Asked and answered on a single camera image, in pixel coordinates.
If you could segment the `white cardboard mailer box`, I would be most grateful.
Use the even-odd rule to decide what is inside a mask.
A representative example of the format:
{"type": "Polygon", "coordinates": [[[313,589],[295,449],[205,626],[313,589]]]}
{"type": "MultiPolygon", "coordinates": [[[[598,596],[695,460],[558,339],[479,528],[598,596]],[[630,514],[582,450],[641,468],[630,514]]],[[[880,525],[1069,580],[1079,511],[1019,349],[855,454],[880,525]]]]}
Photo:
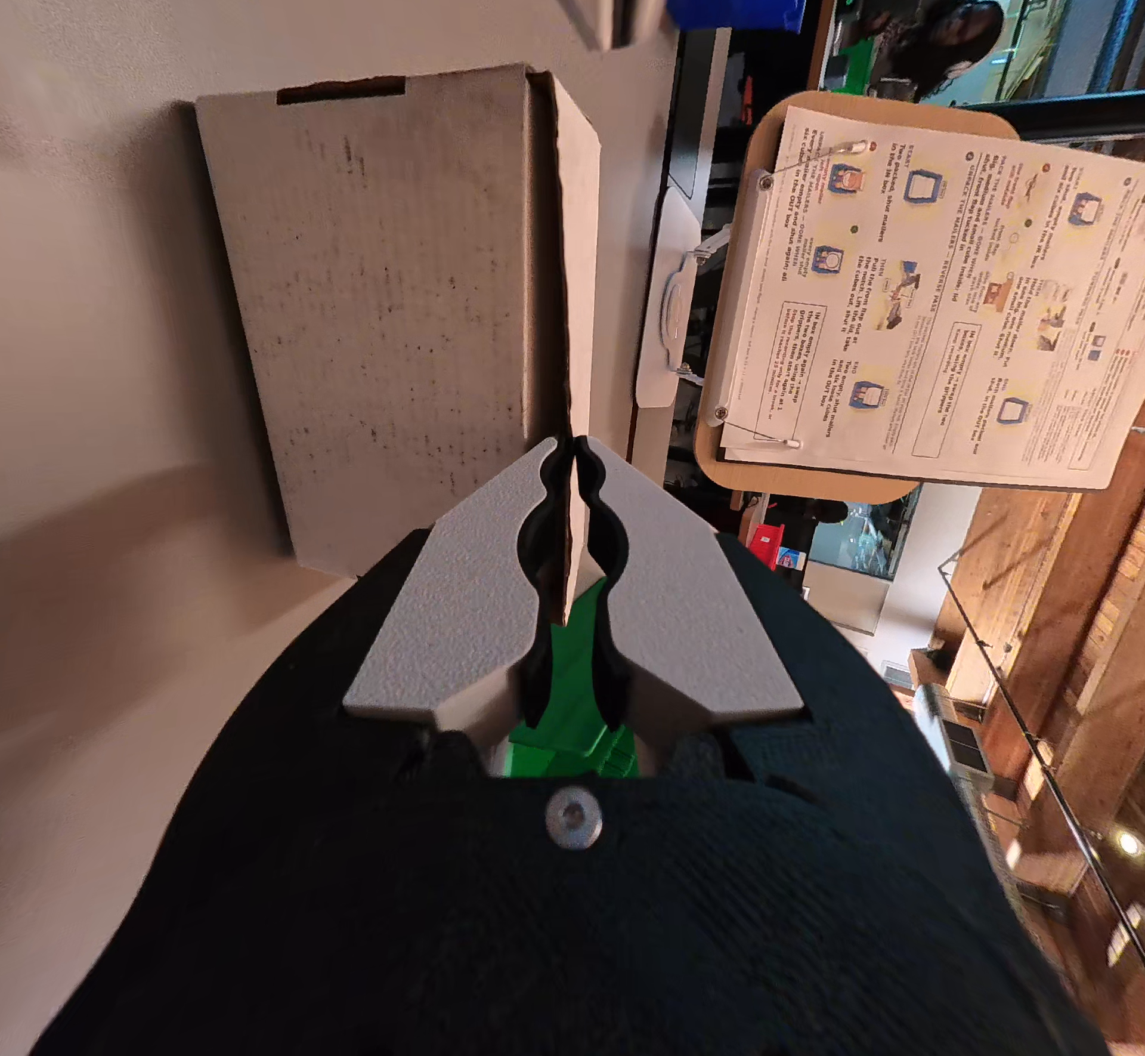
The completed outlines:
{"type": "Polygon", "coordinates": [[[360,577],[590,432],[600,141],[526,64],[200,96],[297,561],[360,577]]]}

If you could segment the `black stand pole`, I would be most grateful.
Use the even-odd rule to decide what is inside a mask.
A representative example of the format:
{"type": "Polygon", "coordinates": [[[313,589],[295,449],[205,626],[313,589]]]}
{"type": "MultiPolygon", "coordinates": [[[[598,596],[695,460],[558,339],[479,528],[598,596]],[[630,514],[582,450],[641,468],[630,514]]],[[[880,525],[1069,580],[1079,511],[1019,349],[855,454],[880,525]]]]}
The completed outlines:
{"type": "Polygon", "coordinates": [[[1144,90],[995,101],[963,107],[995,116],[1027,142],[1104,143],[1144,136],[1144,90]]]}

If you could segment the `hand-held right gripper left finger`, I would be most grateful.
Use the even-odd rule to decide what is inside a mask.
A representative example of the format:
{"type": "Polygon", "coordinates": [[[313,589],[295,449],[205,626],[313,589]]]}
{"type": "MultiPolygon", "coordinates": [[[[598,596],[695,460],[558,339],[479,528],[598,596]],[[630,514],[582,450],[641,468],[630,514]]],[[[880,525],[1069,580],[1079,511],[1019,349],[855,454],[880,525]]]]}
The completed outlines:
{"type": "Polygon", "coordinates": [[[551,695],[568,607],[568,439],[547,438],[437,519],[342,699],[352,717],[459,733],[506,774],[551,695]]]}

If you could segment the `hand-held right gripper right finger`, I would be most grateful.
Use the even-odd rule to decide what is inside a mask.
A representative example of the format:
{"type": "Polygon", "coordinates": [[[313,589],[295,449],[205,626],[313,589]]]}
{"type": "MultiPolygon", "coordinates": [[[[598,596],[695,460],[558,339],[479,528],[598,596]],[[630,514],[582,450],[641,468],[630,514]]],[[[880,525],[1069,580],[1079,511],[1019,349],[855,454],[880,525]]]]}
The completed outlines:
{"type": "Polygon", "coordinates": [[[598,594],[593,691],[641,774],[678,742],[792,720],[804,700],[714,529],[591,436],[575,442],[598,594]]]}

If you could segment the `grey desk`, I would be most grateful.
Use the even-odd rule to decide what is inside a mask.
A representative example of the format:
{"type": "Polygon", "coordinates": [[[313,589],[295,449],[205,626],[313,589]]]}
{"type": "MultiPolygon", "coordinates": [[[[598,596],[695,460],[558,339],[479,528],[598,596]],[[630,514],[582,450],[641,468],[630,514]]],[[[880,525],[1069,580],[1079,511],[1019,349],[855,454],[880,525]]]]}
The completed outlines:
{"type": "Polygon", "coordinates": [[[2,0],[2,1053],[133,900],[240,698],[345,590],[284,552],[183,107],[526,61],[602,147],[591,432],[627,454],[677,60],[556,0],[2,0]]]}

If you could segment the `printed instruction sheet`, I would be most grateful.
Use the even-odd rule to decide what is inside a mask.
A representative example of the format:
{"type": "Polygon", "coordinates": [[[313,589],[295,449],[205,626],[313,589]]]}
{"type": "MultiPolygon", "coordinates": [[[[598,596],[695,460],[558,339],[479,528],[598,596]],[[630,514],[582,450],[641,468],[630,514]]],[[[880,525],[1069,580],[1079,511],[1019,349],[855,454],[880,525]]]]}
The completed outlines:
{"type": "Polygon", "coordinates": [[[1143,407],[1143,163],[791,103],[729,259],[721,462],[1110,487],[1143,407]]]}

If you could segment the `green plastic bin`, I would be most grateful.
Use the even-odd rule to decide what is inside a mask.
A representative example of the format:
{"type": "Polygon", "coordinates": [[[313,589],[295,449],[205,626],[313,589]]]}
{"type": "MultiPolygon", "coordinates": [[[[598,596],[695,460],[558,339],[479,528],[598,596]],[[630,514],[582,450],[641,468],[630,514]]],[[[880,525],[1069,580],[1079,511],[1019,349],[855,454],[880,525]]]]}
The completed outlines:
{"type": "Polygon", "coordinates": [[[597,602],[605,581],[575,600],[564,625],[551,626],[552,679],[548,704],[538,725],[521,724],[508,736],[505,777],[639,775],[635,736],[610,730],[597,706],[592,656],[597,602]]]}

